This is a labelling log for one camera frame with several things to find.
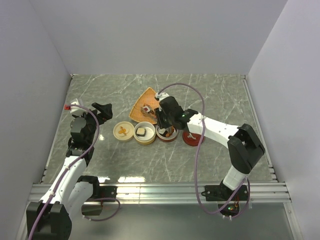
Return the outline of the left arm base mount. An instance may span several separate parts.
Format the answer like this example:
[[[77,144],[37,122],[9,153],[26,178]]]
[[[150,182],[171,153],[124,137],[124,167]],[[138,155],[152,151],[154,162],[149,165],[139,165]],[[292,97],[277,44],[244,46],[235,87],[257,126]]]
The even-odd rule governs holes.
[[[118,187],[115,185],[103,185],[99,187],[97,195],[92,195],[81,207],[81,213],[84,216],[100,216],[104,209],[105,203],[115,203]],[[101,198],[112,198],[105,200],[97,200]]]

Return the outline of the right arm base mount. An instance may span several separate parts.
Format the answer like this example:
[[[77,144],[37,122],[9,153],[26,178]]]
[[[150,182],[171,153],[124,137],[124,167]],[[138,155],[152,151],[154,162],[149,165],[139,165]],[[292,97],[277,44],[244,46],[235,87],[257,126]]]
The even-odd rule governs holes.
[[[249,186],[242,184],[240,188],[235,191],[230,190],[221,182],[220,185],[205,185],[201,195],[205,197],[207,202],[222,202],[222,204],[218,204],[218,208],[220,209],[233,193],[235,193],[235,195],[230,202],[219,211],[223,217],[232,219],[248,207],[251,193]]]

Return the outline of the sushi roll green centre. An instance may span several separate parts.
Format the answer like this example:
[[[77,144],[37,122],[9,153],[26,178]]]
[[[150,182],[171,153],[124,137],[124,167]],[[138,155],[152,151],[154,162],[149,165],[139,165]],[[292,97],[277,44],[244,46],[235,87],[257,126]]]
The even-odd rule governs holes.
[[[138,128],[136,129],[136,132],[135,132],[135,134],[136,134],[138,137],[144,137],[144,136],[146,135],[146,133],[147,133],[147,130],[146,130],[145,127],[138,127]]]

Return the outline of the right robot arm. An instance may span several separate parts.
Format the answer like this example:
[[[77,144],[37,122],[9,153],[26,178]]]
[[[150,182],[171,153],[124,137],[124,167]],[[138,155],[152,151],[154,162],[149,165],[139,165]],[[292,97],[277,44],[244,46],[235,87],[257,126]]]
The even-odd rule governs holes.
[[[189,134],[204,135],[228,149],[231,167],[221,181],[217,197],[231,200],[238,194],[238,186],[250,174],[265,154],[265,148],[253,127],[244,123],[230,125],[187,109],[183,110],[173,96],[157,93],[159,107],[155,109],[160,129],[174,127]]]

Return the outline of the sushi roll red centre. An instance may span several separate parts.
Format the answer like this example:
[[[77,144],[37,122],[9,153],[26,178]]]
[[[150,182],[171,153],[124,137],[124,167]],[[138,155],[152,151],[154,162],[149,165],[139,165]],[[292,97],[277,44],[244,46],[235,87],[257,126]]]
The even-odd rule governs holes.
[[[150,114],[150,113],[152,112],[152,109],[151,109],[148,105],[143,106],[142,109],[143,109],[147,114]]]

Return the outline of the metal tongs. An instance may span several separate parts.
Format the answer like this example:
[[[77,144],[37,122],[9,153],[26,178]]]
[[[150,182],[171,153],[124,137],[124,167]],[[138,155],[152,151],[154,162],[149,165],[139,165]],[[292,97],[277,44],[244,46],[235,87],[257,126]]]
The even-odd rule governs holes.
[[[155,114],[155,111],[152,109],[150,105],[144,105],[140,108],[141,113],[147,117],[150,118],[153,122],[157,123],[157,117]]]

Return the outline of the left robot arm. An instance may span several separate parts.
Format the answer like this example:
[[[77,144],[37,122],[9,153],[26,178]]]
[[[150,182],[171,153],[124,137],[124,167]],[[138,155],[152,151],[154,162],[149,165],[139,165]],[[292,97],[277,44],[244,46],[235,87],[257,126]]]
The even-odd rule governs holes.
[[[101,195],[95,176],[84,176],[100,125],[112,119],[112,104],[92,103],[93,110],[76,101],[65,105],[73,120],[63,166],[48,191],[26,209],[27,237],[30,240],[67,240],[72,231],[72,218],[86,200],[96,201]]]

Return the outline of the sushi roll white centre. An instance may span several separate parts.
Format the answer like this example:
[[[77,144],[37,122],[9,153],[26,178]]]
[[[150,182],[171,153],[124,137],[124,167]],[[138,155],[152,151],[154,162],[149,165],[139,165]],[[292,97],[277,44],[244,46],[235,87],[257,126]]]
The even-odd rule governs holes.
[[[158,133],[158,135],[160,135],[160,136],[162,136],[162,137],[166,137],[166,135],[167,135],[167,130],[165,129],[165,128],[157,128],[157,133]]]

